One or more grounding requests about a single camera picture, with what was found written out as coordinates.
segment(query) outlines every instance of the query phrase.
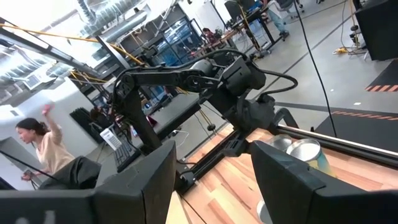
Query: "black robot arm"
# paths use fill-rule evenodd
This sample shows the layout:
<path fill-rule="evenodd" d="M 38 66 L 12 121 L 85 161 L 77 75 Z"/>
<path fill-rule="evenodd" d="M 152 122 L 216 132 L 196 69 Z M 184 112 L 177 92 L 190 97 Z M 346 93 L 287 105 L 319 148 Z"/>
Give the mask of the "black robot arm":
<path fill-rule="evenodd" d="M 141 151 L 149 154 L 161 146 L 152 126 L 148 123 L 145 114 L 142 112 L 141 99 L 138 89 L 140 86 L 178 86 L 183 90 L 197 92 L 200 94 L 200 101 L 208 101 L 223 118 L 242 133 L 251 133 L 256 128 L 268 129 L 272 134 L 277 134 L 274 125 L 274 105 L 272 97 L 263 93 L 257 100 L 247 100 L 246 96 L 252 89 L 260 90 L 266 83 L 265 73 L 271 75 L 276 72 L 261 70 L 251 60 L 243 55 L 228 67 L 222 69 L 214 66 L 207 58 L 197 60 L 190 68 L 182 70 L 180 67 L 136 67 L 125 70 L 115 81 L 113 90 L 113 108 L 118 114 L 134 126 L 138 136 L 144 143 Z"/>
<path fill-rule="evenodd" d="M 212 78 L 219 68 L 208 60 L 200 60 L 185 70 L 168 70 L 167 67 L 130 68 L 121 74 L 117 83 L 120 90 L 136 89 L 140 86 L 177 86 L 183 90 L 200 93 L 217 88 L 220 80 Z"/>

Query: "hand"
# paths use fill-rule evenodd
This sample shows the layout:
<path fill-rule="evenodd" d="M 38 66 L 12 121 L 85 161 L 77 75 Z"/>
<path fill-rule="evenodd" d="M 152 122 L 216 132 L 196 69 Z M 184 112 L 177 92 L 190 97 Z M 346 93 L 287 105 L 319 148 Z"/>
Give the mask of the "hand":
<path fill-rule="evenodd" d="M 30 176 L 28 174 L 24 174 L 24 175 L 22 175 L 21 180 L 31 181 L 32 180 L 32 176 Z"/>
<path fill-rule="evenodd" d="M 52 105 L 45 105 L 44 109 L 43 109 L 43 115 L 47 116 L 49 114 L 49 112 L 52 110 L 53 106 Z"/>

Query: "floor mat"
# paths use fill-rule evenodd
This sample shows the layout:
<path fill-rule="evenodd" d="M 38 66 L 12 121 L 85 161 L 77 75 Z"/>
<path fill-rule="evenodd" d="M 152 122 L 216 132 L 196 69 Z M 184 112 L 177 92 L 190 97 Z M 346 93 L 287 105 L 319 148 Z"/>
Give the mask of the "floor mat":
<path fill-rule="evenodd" d="M 398 91 L 398 60 L 393 60 L 366 88 L 366 91 Z"/>
<path fill-rule="evenodd" d="M 398 114 L 370 111 L 334 111 L 332 114 L 338 138 L 398 152 Z M 334 136 L 330 118 L 316 133 Z"/>

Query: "wooden tabletop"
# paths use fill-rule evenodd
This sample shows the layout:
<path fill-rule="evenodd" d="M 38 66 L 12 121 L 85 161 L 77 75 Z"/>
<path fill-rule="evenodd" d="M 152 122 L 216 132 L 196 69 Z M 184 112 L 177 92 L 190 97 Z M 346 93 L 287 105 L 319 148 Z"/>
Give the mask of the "wooden tabletop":
<path fill-rule="evenodd" d="M 223 138 L 232 132 L 229 125 L 219 131 L 218 135 L 199 149 L 188 162 L 197 162 L 213 149 Z M 272 135 L 258 129 L 248 141 L 268 141 Z M 323 149 L 337 178 L 364 190 L 398 189 L 398 171 L 379 166 L 362 159 Z M 170 217 L 175 211 L 174 201 L 170 205 Z M 191 224 L 227 223 L 252 224 L 260 223 L 256 207 L 261 200 L 261 193 L 254 176 L 250 155 L 244 154 L 238 158 L 224 158 L 183 197 L 177 198 L 178 214 L 184 215 L 181 222 L 188 220 Z"/>

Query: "woman with long hair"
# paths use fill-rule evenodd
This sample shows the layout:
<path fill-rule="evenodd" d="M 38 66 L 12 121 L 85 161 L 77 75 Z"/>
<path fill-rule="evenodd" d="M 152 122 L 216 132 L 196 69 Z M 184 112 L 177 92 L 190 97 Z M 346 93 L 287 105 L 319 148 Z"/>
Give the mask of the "woman with long hair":
<path fill-rule="evenodd" d="M 52 106 L 45 105 L 42 114 L 49 124 L 40 123 L 34 118 L 26 118 L 16 125 L 19 138 L 26 144 L 33 144 L 36 147 L 36 154 L 41 164 L 45 167 L 42 172 L 50 175 L 56 173 L 62 167 L 73 161 L 71 155 L 62 142 L 62 132 L 49 113 Z M 29 181 L 31 176 L 24 174 L 22 180 Z"/>

